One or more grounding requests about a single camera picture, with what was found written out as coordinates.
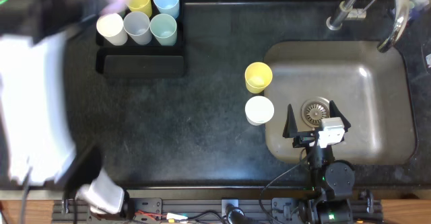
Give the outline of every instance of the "green light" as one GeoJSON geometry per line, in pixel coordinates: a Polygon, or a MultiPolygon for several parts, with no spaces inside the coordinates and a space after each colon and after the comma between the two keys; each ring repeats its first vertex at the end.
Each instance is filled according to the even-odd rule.
{"type": "Polygon", "coordinates": [[[0,5],[3,5],[4,3],[6,3],[8,0],[0,0],[0,5]]]}

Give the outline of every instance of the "yellow cup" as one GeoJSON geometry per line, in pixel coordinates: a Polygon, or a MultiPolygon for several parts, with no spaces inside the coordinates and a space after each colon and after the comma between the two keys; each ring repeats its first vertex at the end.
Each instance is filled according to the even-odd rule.
{"type": "Polygon", "coordinates": [[[144,12],[148,17],[153,14],[153,9],[151,8],[151,0],[130,0],[127,7],[131,11],[144,12]]]}
{"type": "Polygon", "coordinates": [[[250,64],[245,70],[245,85],[253,93],[261,93],[272,81],[272,70],[261,62],[250,64]]]}

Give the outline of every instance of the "faucet handle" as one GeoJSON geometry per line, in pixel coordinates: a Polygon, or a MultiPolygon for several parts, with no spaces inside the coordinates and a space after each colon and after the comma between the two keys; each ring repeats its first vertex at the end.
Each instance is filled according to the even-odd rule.
{"type": "Polygon", "coordinates": [[[351,12],[347,15],[346,20],[363,20],[366,17],[366,10],[370,8],[370,6],[376,2],[376,0],[372,0],[364,9],[352,9],[351,12]]]}

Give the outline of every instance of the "wooden surface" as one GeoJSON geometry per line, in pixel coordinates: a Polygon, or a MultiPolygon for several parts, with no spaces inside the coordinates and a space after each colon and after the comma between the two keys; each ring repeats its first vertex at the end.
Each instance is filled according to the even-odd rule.
{"type": "MultiPolygon", "coordinates": [[[[18,224],[21,201],[2,201],[7,224],[18,224]]],[[[52,200],[29,200],[26,208],[26,224],[51,224],[52,200]]],[[[431,223],[431,200],[382,200],[387,223],[431,223]]]]}

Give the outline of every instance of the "sink basin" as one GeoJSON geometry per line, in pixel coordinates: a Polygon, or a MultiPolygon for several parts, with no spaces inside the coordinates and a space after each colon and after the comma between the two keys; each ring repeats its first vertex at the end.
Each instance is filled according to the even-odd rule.
{"type": "Polygon", "coordinates": [[[272,154],[296,163],[301,149],[282,137],[288,104],[299,131],[310,130],[329,114],[333,100],[352,127],[333,146],[336,159],[361,164],[405,163],[416,147],[407,77],[402,56],[377,42],[282,42],[265,55],[273,80],[265,96],[274,105],[266,124],[272,154]]]}

